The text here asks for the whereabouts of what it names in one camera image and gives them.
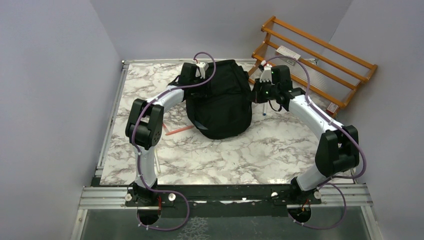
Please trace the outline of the black student bag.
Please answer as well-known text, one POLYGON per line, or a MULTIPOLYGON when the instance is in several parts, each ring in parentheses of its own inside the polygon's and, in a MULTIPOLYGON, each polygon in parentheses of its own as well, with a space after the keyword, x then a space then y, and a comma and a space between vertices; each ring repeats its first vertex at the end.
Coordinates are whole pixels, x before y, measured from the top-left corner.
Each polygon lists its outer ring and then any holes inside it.
POLYGON ((207 97, 183 99, 188 119, 205 137, 236 137, 251 125, 248 79, 248 73, 234 59, 217 61, 207 97))

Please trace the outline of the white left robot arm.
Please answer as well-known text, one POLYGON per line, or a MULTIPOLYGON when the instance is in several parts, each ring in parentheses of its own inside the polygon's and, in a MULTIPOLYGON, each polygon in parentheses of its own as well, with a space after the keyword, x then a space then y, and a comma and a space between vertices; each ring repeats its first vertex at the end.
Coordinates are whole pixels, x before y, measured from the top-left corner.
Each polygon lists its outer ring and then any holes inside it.
POLYGON ((212 80, 217 70, 216 62, 185 62, 180 74, 165 90, 147 100, 136 99, 130 110, 125 134, 135 148, 138 199, 152 205, 160 190, 155 173, 155 147, 161 139, 164 113, 184 101, 188 90, 199 88, 212 80))

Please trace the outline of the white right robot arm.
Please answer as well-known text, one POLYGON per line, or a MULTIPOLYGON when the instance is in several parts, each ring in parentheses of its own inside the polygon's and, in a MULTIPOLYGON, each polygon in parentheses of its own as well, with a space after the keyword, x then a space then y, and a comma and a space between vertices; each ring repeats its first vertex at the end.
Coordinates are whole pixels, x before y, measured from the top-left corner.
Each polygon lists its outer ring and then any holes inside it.
POLYGON ((290 182, 288 196, 292 202, 302 203, 320 184, 359 165, 358 130, 334 120, 319 109, 302 88, 294 88, 288 66, 263 66, 250 99, 256 104, 276 101, 319 140, 314 164, 290 182))

